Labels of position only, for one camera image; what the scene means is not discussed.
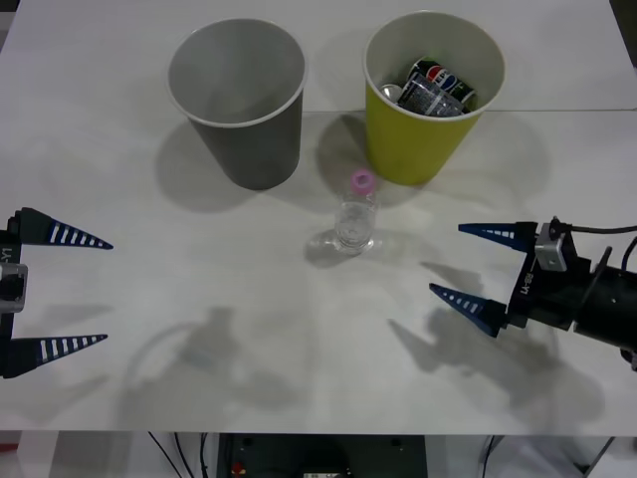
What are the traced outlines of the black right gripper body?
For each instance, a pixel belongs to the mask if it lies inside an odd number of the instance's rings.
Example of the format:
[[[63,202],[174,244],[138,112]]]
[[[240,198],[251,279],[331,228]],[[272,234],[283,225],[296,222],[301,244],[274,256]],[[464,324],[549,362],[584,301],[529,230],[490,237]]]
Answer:
[[[565,331],[594,331],[584,308],[592,279],[590,259],[576,257],[565,272],[551,272],[528,252],[507,307],[508,324],[524,329],[533,320]]]

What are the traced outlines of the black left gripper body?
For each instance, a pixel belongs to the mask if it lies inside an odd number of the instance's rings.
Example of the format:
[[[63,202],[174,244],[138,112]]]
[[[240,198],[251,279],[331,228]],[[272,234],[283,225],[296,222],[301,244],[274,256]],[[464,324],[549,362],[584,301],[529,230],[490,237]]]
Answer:
[[[12,337],[14,315],[24,309],[24,265],[20,263],[19,210],[1,231],[1,349]]]

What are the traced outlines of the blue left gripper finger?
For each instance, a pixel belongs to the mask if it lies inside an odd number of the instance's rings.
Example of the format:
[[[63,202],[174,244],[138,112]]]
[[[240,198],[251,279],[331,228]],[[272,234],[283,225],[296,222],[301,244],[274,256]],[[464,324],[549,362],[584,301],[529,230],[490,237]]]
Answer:
[[[108,335],[88,335],[2,340],[1,377],[15,378],[107,338]]]
[[[33,208],[19,210],[19,237],[23,244],[91,249],[112,249],[106,240],[58,221]]]

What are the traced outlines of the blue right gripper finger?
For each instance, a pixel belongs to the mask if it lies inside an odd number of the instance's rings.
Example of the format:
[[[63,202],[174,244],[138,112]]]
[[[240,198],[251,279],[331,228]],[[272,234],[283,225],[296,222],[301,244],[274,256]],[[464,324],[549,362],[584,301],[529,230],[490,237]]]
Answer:
[[[496,338],[509,323],[505,304],[434,283],[429,284],[429,290],[491,338]]]
[[[536,222],[465,223],[458,230],[534,256]]]

